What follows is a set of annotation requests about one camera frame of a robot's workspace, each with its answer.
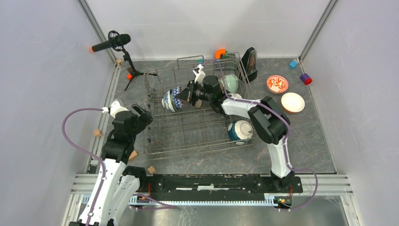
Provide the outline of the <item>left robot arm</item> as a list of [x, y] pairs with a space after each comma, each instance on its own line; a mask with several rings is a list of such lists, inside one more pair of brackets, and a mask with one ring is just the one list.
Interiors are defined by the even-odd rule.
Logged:
[[125, 207], [133, 194], [144, 191], [148, 186], [146, 171], [141, 167], [128, 166], [134, 151], [136, 136], [152, 123], [151, 112], [133, 104], [131, 111], [118, 100], [109, 107], [100, 109], [114, 118], [113, 130], [109, 133], [97, 156], [65, 139], [78, 150], [98, 160], [99, 170], [90, 199], [83, 212], [71, 226], [117, 226]]

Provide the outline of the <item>white bowl orange pattern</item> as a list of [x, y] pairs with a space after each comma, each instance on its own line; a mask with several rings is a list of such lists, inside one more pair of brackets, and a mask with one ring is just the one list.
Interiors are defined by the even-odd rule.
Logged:
[[279, 75], [270, 76], [266, 81], [266, 85], [268, 90], [273, 94], [282, 94], [286, 92], [289, 87], [288, 81]]

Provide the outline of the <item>grey wire dish rack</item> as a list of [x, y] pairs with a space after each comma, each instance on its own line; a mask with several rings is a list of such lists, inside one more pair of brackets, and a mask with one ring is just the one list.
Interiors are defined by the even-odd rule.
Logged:
[[243, 149], [254, 145], [256, 134], [243, 141], [232, 141], [228, 126], [242, 119], [240, 116], [215, 113], [208, 102], [194, 107], [185, 102], [175, 112], [161, 103], [166, 92], [176, 87], [184, 89], [194, 79], [192, 72], [198, 56], [182, 57], [175, 65], [150, 69], [144, 75], [147, 103], [154, 119], [146, 129], [145, 154], [150, 160], [215, 153]]

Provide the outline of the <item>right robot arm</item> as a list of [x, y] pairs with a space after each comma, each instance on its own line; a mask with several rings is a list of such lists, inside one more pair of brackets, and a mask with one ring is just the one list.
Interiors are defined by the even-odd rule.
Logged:
[[[271, 158], [272, 187], [277, 192], [286, 191], [295, 174], [287, 151], [287, 137], [290, 121], [281, 107], [270, 96], [262, 99], [243, 99], [229, 88], [227, 77], [217, 78], [208, 75], [201, 80], [191, 80], [186, 88], [176, 94], [176, 99], [186, 101], [192, 106], [206, 101], [214, 112], [244, 118], [232, 124], [228, 131], [234, 132], [239, 141], [247, 140], [251, 130], [267, 144]], [[237, 126], [249, 123], [249, 130], [238, 134]]]

